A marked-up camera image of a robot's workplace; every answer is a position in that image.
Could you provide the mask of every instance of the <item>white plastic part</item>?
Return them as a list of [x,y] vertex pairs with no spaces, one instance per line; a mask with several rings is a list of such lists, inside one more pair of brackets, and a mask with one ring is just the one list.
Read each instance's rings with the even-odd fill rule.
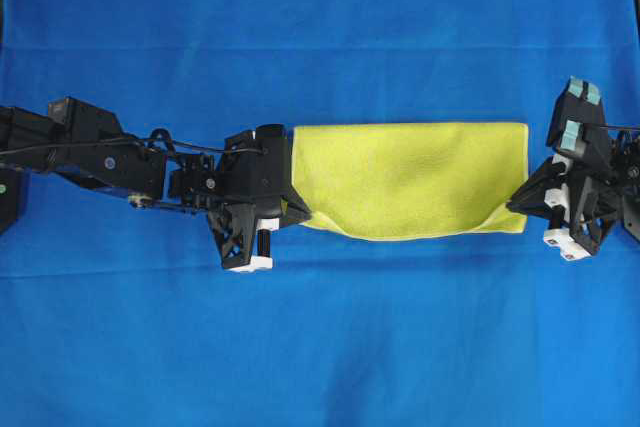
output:
[[258,219],[256,230],[270,230],[271,232],[280,228],[280,219]]
[[569,235],[569,229],[566,227],[562,229],[545,230],[544,241],[551,247],[558,247],[560,249],[560,255],[565,260],[573,261],[591,257],[589,252],[573,240],[571,235]]
[[544,203],[552,209],[557,206],[564,207],[564,221],[569,223],[569,187],[562,184],[559,189],[548,189],[544,193]]
[[565,157],[564,155],[553,154],[553,159],[551,160],[551,163],[559,164],[561,162],[564,164],[564,173],[566,174],[571,169],[571,166],[573,165],[573,160],[571,160],[569,157]]
[[242,274],[250,274],[256,270],[271,270],[273,268],[273,259],[271,257],[261,257],[260,255],[252,255],[249,265],[233,267],[227,269],[230,272],[239,272]]

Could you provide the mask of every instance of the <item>microfiber cloth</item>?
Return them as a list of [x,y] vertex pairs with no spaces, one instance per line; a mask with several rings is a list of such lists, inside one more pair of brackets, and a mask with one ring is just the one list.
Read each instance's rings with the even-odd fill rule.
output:
[[527,179],[519,123],[302,126],[293,185],[305,225],[366,240],[521,233],[505,202]]

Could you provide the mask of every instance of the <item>cable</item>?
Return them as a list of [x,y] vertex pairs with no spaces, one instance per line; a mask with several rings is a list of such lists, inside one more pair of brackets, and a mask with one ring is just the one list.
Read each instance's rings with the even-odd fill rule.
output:
[[597,129],[604,129],[604,130],[628,130],[631,132],[640,132],[640,127],[624,127],[621,125],[607,125],[607,124],[591,124],[591,123],[584,123],[583,125],[586,125],[588,127],[595,127]]
[[172,141],[178,147],[184,147],[185,149],[195,150],[199,152],[213,152],[216,154],[239,154],[241,152],[253,152],[256,154],[264,154],[262,149],[256,149],[254,147],[242,147],[239,149],[214,149],[212,147],[201,147],[199,145],[189,144],[187,142],[178,142],[177,140]]
[[[67,148],[76,148],[76,147],[101,147],[104,145],[135,145],[135,144],[144,144],[145,142],[153,142],[158,141],[157,137],[149,137],[144,139],[139,138],[130,138],[130,137],[115,137],[113,139],[105,139],[99,142],[68,142],[62,144],[37,144],[37,145],[28,145],[25,147],[19,147],[17,149],[11,150],[3,150],[0,151],[0,156],[2,155],[14,155],[14,154],[22,154],[24,152],[31,152],[34,150],[43,150],[43,149],[67,149]],[[176,140],[172,140],[172,143],[184,147],[189,150],[197,151],[197,152],[213,152],[217,154],[240,154],[243,152],[253,152],[256,154],[264,153],[262,149],[245,147],[239,149],[214,149],[211,147],[201,147],[199,145],[189,144],[187,142],[178,142]],[[159,150],[146,147],[142,145],[147,150],[151,150],[153,152],[158,152]],[[160,151],[164,152],[165,155],[171,156],[170,151]]]

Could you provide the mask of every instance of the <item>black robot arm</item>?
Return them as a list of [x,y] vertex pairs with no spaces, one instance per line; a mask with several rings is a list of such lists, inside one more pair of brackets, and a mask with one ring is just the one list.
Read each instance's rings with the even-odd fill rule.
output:
[[[217,164],[212,153],[220,154]],[[164,200],[169,162],[175,169]],[[53,173],[140,209],[204,213],[222,267],[235,271],[271,268],[270,232],[310,218],[291,184],[282,125],[247,130],[212,149],[175,141],[165,129],[148,138],[125,133],[113,113],[70,97],[49,104],[46,116],[0,107],[0,234],[19,216],[28,172]]]

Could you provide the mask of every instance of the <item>blue tablecloth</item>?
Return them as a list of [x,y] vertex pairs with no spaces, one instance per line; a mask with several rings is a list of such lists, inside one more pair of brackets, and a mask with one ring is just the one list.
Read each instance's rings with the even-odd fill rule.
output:
[[[570,75],[640,123],[632,0],[4,0],[0,103],[71,95],[145,135],[263,123],[531,126]],[[473,183],[474,172],[469,172]],[[222,272],[206,222],[33,176],[0,238],[0,424],[640,423],[640,249],[293,227]]]

